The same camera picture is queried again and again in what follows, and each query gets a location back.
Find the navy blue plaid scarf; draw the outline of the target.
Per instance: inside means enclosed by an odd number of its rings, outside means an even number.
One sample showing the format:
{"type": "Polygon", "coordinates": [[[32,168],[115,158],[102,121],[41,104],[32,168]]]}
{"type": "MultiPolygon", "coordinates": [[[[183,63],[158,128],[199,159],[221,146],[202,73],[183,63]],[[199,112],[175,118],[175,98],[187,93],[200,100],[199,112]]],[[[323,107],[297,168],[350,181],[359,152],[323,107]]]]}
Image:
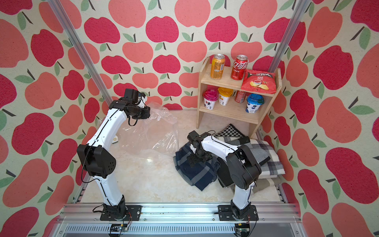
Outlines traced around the navy blue plaid scarf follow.
{"type": "Polygon", "coordinates": [[[203,191],[209,184],[217,180],[217,171],[221,164],[217,157],[212,154],[211,159],[205,163],[200,162],[191,167],[188,161],[191,154],[193,154],[193,151],[190,149],[190,143],[188,142],[176,152],[173,162],[178,173],[189,185],[196,186],[203,191]]]}

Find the black white check scarf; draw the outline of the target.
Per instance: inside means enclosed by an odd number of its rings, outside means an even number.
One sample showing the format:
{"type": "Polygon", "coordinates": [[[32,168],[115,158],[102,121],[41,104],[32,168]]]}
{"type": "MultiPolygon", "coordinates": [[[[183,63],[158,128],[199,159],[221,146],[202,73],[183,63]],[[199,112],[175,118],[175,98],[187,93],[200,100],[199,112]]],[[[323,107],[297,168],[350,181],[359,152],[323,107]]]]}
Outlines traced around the black white check scarf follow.
{"type": "MultiPolygon", "coordinates": [[[[237,138],[237,137],[218,137],[217,139],[226,142],[231,145],[240,146],[240,145],[246,145],[250,151],[252,152],[254,158],[258,163],[265,162],[263,165],[266,165],[268,161],[271,160],[269,152],[265,151],[257,140],[250,139],[248,136],[237,138]]],[[[221,158],[218,158],[218,162],[220,163],[220,167],[217,171],[218,180],[219,183],[223,188],[228,188],[230,186],[234,185],[234,182],[230,176],[228,164],[226,161],[224,161],[221,158]]],[[[264,167],[261,165],[262,173],[260,175],[263,175],[264,167]]]]}

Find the clear plastic vacuum bag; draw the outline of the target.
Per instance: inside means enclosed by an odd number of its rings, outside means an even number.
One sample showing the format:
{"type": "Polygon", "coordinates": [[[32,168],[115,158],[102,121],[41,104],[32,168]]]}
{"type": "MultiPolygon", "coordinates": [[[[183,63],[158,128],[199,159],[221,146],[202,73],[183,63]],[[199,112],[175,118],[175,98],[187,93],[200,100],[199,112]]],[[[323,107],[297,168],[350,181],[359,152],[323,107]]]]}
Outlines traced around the clear plastic vacuum bag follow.
{"type": "Polygon", "coordinates": [[[178,119],[164,106],[149,102],[150,117],[138,120],[135,126],[124,122],[116,135],[120,147],[129,154],[137,155],[154,150],[173,155],[179,150],[178,119]]]}

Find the black white houndstooth scarf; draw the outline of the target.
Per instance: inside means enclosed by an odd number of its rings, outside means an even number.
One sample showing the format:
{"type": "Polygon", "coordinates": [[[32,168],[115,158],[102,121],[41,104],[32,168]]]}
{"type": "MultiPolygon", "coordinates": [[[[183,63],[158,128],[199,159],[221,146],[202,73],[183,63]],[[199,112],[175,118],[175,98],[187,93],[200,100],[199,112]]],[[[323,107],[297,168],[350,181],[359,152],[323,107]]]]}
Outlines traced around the black white houndstooth scarf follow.
{"type": "Polygon", "coordinates": [[[240,132],[233,124],[229,124],[222,131],[215,133],[214,137],[235,137],[235,138],[243,138],[245,135],[240,132]]]}

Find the cream grey plaid scarf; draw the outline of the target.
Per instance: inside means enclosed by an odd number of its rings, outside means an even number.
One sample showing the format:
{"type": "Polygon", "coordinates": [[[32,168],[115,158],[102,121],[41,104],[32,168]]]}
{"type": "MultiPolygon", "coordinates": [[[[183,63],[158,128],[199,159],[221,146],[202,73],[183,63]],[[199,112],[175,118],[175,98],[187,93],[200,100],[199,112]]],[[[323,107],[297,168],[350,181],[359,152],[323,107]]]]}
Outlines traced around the cream grey plaid scarf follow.
{"type": "Polygon", "coordinates": [[[271,160],[266,163],[266,165],[263,165],[264,171],[263,175],[259,179],[267,179],[267,178],[275,178],[278,175],[285,174],[284,166],[279,161],[279,156],[275,152],[275,150],[269,145],[268,142],[257,140],[260,146],[267,152],[269,152],[271,160]]]}

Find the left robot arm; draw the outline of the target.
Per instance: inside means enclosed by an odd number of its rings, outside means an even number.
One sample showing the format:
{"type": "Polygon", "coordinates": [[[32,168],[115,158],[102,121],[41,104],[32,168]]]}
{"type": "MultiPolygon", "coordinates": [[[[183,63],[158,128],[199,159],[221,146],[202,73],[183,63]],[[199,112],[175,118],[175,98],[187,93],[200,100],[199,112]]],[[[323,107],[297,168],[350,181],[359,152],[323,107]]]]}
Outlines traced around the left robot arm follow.
{"type": "Polygon", "coordinates": [[[138,121],[150,117],[147,97],[134,89],[126,89],[124,97],[114,100],[93,137],[77,148],[83,169],[96,181],[103,196],[101,220],[122,220],[127,216],[124,195],[121,194],[113,174],[116,159],[109,152],[121,125],[131,119],[138,121]]]}

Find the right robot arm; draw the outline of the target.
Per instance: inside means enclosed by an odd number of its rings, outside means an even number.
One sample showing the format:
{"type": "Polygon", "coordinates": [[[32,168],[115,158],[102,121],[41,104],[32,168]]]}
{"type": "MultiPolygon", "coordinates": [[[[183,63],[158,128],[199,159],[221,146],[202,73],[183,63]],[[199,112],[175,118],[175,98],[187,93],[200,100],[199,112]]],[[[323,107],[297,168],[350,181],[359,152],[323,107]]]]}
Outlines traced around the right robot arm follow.
{"type": "Polygon", "coordinates": [[[187,160],[191,167],[200,162],[205,163],[213,155],[227,163],[230,177],[235,184],[235,194],[225,216],[237,221],[258,221],[257,210],[249,198],[262,170],[249,147],[222,142],[208,132],[199,135],[196,131],[192,131],[187,139],[191,149],[187,160]]]}

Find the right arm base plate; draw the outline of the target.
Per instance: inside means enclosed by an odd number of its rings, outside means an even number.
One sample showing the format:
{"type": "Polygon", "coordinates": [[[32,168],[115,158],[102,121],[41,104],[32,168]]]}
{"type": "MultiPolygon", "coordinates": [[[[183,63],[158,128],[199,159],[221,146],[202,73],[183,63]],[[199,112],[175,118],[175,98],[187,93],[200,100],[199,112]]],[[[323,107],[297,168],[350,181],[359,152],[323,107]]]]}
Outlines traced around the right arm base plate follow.
{"type": "Polygon", "coordinates": [[[217,212],[220,221],[258,221],[259,216],[255,205],[247,205],[238,209],[235,205],[218,205],[217,212]]]}

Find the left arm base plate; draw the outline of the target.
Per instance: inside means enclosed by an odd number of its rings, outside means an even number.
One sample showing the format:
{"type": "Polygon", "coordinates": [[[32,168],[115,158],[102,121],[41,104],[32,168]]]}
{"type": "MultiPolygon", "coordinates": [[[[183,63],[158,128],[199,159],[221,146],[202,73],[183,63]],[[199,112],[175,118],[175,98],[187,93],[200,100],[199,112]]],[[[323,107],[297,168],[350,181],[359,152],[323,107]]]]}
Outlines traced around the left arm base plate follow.
{"type": "Polygon", "coordinates": [[[101,212],[101,221],[139,221],[142,212],[141,205],[109,206],[104,204],[101,212]]]}

